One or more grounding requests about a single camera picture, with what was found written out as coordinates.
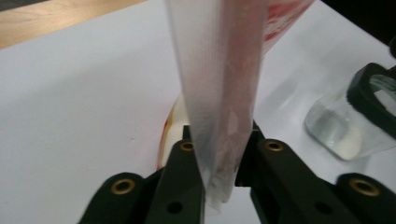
transparent jar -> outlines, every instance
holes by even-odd
[[[349,87],[325,94],[305,118],[307,131],[344,160],[396,147],[396,75],[369,63]]]

white table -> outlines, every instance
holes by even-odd
[[[255,118],[326,180],[351,171],[396,190],[393,151],[342,162],[310,139],[309,106],[386,46],[316,2],[268,52]],[[155,171],[180,92],[163,1],[152,0],[0,50],[0,222],[76,223],[110,176]],[[206,223],[260,223],[234,189]]]

wooden surface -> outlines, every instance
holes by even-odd
[[[0,12],[0,49],[145,0],[50,0]]]

dark background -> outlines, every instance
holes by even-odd
[[[0,11],[43,1],[0,0]],[[396,36],[396,0],[322,1],[386,45]]]

container lid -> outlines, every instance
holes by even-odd
[[[381,91],[388,96],[388,103],[378,99],[377,93]],[[346,98],[364,117],[396,139],[396,112],[391,113],[396,106],[394,74],[376,63],[369,63],[352,79]]]

